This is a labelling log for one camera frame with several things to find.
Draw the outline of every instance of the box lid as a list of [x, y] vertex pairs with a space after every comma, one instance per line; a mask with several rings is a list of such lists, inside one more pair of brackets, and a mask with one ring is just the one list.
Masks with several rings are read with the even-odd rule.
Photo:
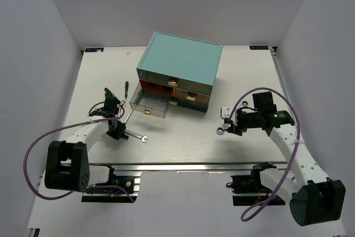
[[223, 45], [155, 32], [137, 69], [213, 85]]

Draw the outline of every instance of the cable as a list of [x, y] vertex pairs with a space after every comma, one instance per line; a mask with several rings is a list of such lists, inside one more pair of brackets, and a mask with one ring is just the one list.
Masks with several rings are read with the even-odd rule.
[[105, 103], [105, 101], [101, 101], [101, 102], [99, 102], [99, 103], [96, 103], [96, 104], [94, 104], [91, 108], [90, 108], [90, 110], [89, 110], [89, 114], [94, 110], [94, 108], [96, 108], [98, 105], [101, 105], [101, 104], [104, 104]]
[[24, 178], [27, 182], [27, 185], [29, 186], [30, 190], [36, 195], [38, 196], [39, 198], [42, 198], [44, 200], [57, 200], [57, 199], [61, 199], [63, 197], [66, 197], [68, 196], [69, 194], [72, 193], [72, 191], [68, 192], [68, 193], [65, 193], [65, 194], [62, 194], [60, 196], [54, 196], [54, 197], [49, 197], [49, 196], [45, 196], [41, 193], [39, 193], [38, 190], [35, 189], [35, 187], [32, 185], [31, 181], [29, 180], [29, 176], [28, 176], [28, 171], [27, 171], [27, 160], [28, 160], [28, 156], [29, 156], [29, 153], [31, 152], [32, 148], [41, 140], [43, 139], [44, 137], [52, 134], [52, 133], [56, 133], [56, 132], [59, 132], [61, 130], [66, 130], [66, 129], [70, 129], [70, 128], [75, 128], [75, 127], [79, 127], [79, 126], [84, 126], [84, 125], [88, 125], [90, 123], [97, 123], [97, 122], [106, 122], [106, 121], [109, 121], [109, 120], [118, 120], [120, 118], [123, 117], [125, 113], [125, 110], [123, 108], [123, 113], [121, 116], [119, 117], [112, 117], [112, 118], [103, 118], [103, 119], [96, 119], [96, 120], [92, 120], [91, 122], [81, 122], [81, 123], [77, 123], [77, 124], [73, 124], [73, 125], [69, 125], [69, 126], [64, 126], [64, 127], [60, 127], [58, 129], [54, 129], [54, 130], [50, 130], [49, 132], [46, 132], [44, 134], [42, 134], [40, 137], [38, 137], [35, 141], [33, 141], [33, 143], [28, 147], [25, 155], [24, 155], [24, 159], [23, 159], [23, 174], [24, 174]]
[[121, 108], [120, 108], [118, 114], [120, 114], [120, 117], [121, 117], [121, 118], [122, 118], [123, 115], [124, 115], [124, 113], [122, 114], [121, 111], [123, 110], [123, 112], [124, 112], [125, 109], [124, 109], [123, 105], [124, 105], [125, 103], [126, 103], [125, 100], [122, 100], [122, 101], [120, 102], [120, 104], [119, 104]]
[[113, 191], [115, 191], [115, 188], [111, 188], [109, 190], [103, 190], [105, 193], [112, 193]]
[[121, 189], [115, 191], [115, 192], [113, 193], [113, 195], [118, 195], [118, 193], [119, 193], [120, 191], [121, 191]]
[[116, 188], [116, 189], [120, 189], [125, 195], [127, 195], [129, 200], [131, 200], [131, 202], [134, 203], [133, 198], [121, 186], [118, 186], [118, 185], [93, 185], [92, 187], [95, 187], [95, 188]]
[[[300, 140], [300, 135], [301, 135], [301, 125], [300, 125], [300, 120], [297, 116], [297, 113], [294, 109], [294, 107], [292, 106], [292, 104], [287, 100], [287, 98], [285, 98], [282, 94], [280, 94], [278, 91], [274, 90], [274, 89], [271, 89], [271, 88], [268, 88], [268, 87], [258, 87], [258, 88], [255, 88], [253, 90], [250, 90], [248, 92], [246, 92], [244, 95], [242, 95], [241, 98], [239, 98], [239, 100], [237, 101], [237, 103], [234, 105], [233, 109], [232, 109], [232, 112], [229, 116], [229, 119], [232, 119], [232, 116], [233, 116], [233, 113], [235, 112], [236, 108], [239, 106], [239, 103], [244, 99], [244, 97], [246, 97], [247, 95], [249, 95], [250, 93], [252, 92], [255, 92], [255, 91], [258, 91], [258, 90], [267, 90], [267, 91], [270, 91], [270, 92], [273, 92], [275, 94], [277, 94], [279, 97], [281, 97], [286, 103], [287, 105], [290, 107], [290, 109], [292, 110], [292, 113], [293, 115], [295, 116], [295, 120], [296, 120], [296, 128], [297, 128], [297, 134], [296, 134], [296, 139], [297, 141]], [[264, 208], [265, 206], [267, 206], [267, 204], [273, 200], [275, 198], [275, 195], [277, 194], [278, 190], [280, 189], [282, 183], [285, 181], [285, 179], [287, 178], [287, 174], [288, 172], [290, 171], [291, 169], [291, 165], [293, 163], [293, 160], [295, 159], [295, 156], [296, 156], [296, 153], [297, 153], [297, 148], [298, 148], [298, 145], [299, 145], [299, 142], [296, 142], [295, 143], [295, 147], [293, 149], [293, 152], [291, 154], [291, 157], [290, 157], [290, 160], [288, 161], [288, 164], [287, 164], [287, 167], [286, 167], [286, 170], [281, 178], [281, 180], [278, 182], [278, 184], [276, 185], [274, 191], [271, 193], [271, 195], [264, 201], [261, 201], [259, 203], [256, 203], [250, 207], [248, 207], [244, 212], [243, 214], [241, 215], [241, 221], [243, 222], [246, 222], [246, 221], [249, 221], [251, 219], [253, 219], [257, 214], [259, 214]], [[245, 215], [253, 208], [257, 207], [257, 206], [260, 206], [253, 214], [251, 214], [249, 217], [247, 218], [244, 218]]]
[[250, 109], [250, 110], [253, 110], [253, 111], [257, 111], [256, 108], [250, 108], [250, 107], [242, 107], [242, 108], [239, 108], [238, 110], [243, 110], [243, 109]]

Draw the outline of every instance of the wrench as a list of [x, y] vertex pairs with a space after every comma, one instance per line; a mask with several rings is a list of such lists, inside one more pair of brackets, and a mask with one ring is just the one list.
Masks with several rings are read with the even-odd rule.
[[148, 136], [142, 136], [142, 135], [133, 133], [133, 132], [131, 132], [129, 130], [126, 130], [125, 134], [131, 135], [132, 137], [136, 137], [136, 138], [140, 139], [143, 143], [145, 143], [146, 140], [149, 140]]

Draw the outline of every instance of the drawer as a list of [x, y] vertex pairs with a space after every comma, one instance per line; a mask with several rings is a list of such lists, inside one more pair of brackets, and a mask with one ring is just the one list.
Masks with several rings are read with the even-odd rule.
[[129, 104], [132, 110], [142, 112], [146, 115], [165, 118], [170, 98], [171, 95], [143, 89], [140, 83], [138, 83]]
[[207, 112], [207, 110], [209, 108], [209, 105], [190, 101], [190, 100], [179, 98], [179, 97], [171, 97], [169, 104], [178, 105], [183, 108], [194, 109], [194, 110], [205, 112], [205, 113]]
[[168, 94], [168, 95], [173, 94], [174, 89], [171, 86], [148, 82], [147, 80], [139, 80], [139, 82], [142, 89], [151, 90], [151, 91], [155, 91], [162, 94]]
[[210, 95], [212, 91], [212, 86], [207, 84], [171, 77], [160, 73], [149, 72], [143, 69], [137, 69], [137, 73], [140, 80], [145, 80], [147, 82], [153, 82], [208, 95]]
[[189, 101], [196, 101], [204, 104], [208, 104], [210, 101], [210, 96], [206, 94], [195, 93], [192, 91], [186, 91], [182, 89], [175, 88], [174, 96], [187, 99]]

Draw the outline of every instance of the screwdriver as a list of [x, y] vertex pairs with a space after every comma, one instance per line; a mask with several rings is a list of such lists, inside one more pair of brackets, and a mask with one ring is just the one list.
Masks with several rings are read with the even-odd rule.
[[126, 84], [124, 86], [124, 107], [126, 107], [127, 95], [128, 95], [128, 81], [126, 82]]

